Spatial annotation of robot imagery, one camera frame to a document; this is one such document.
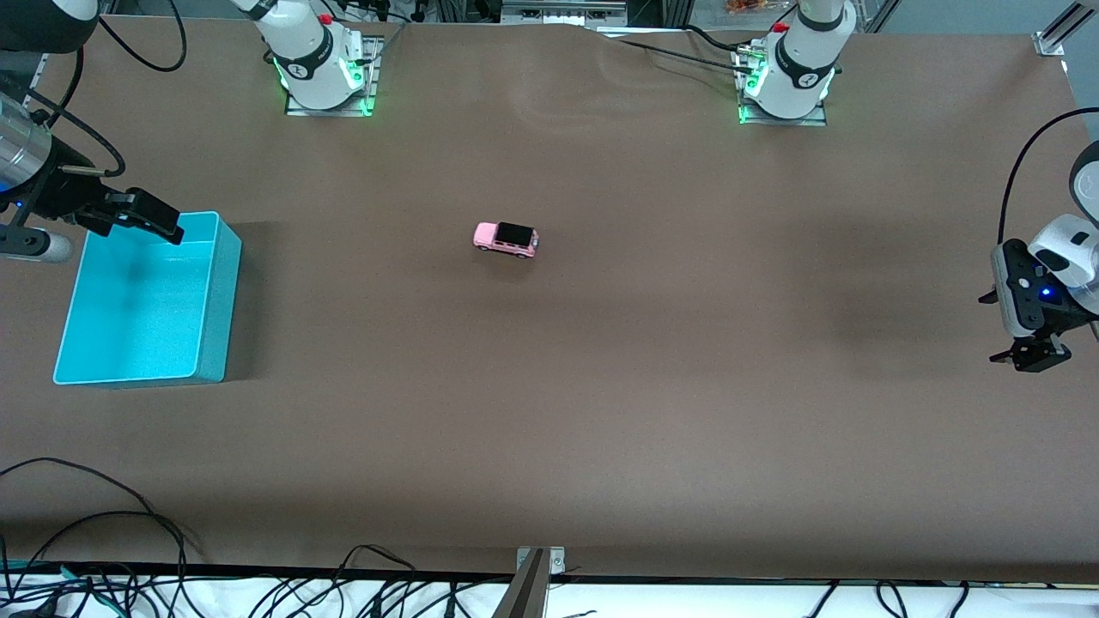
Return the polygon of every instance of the toy car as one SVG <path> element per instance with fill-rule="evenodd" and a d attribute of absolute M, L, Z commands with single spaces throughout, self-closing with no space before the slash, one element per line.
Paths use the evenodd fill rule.
<path fill-rule="evenodd" d="M 526 260 L 534 257 L 534 253 L 539 250 L 539 233 L 534 228 L 526 225 L 485 221 L 478 223 L 474 231 L 474 246 L 481 251 L 499 251 Z"/>

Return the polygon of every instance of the brown table surface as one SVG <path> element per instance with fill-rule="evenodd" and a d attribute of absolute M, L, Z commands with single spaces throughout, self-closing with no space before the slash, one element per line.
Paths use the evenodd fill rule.
<path fill-rule="evenodd" d="M 169 20 L 116 21 L 176 54 Z M 246 22 L 188 35 L 162 75 L 97 33 L 70 109 L 126 156 L 118 188 L 242 238 L 229 378 L 53 385 L 77 261 L 4 262 L 0 463 L 116 475 L 195 561 L 378 542 L 507 571 L 545 543 L 581 573 L 1099 576 L 1099 350 L 990 364 L 1010 340 L 976 301 L 1010 165 L 1074 106 L 1026 37 L 855 36 L 830 126 L 792 130 L 739 125 L 720 69 L 578 27 L 410 26 L 358 120 L 284 118 Z M 1075 210 L 1085 143 L 1067 122 L 1034 147 L 1009 234 Z M 537 228 L 537 260 L 470 246 L 500 219 Z M 24 558 L 130 506 L 51 466 L 0 483 Z M 171 562 L 162 537 L 106 523 L 51 555 Z"/>

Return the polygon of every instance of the blue bin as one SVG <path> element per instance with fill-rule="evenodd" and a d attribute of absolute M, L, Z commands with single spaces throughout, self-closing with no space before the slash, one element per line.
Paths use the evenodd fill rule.
<path fill-rule="evenodd" d="M 132 228 L 88 234 L 54 383 L 100 388 L 225 377 L 241 239 L 217 212 L 179 216 L 173 245 Z"/>

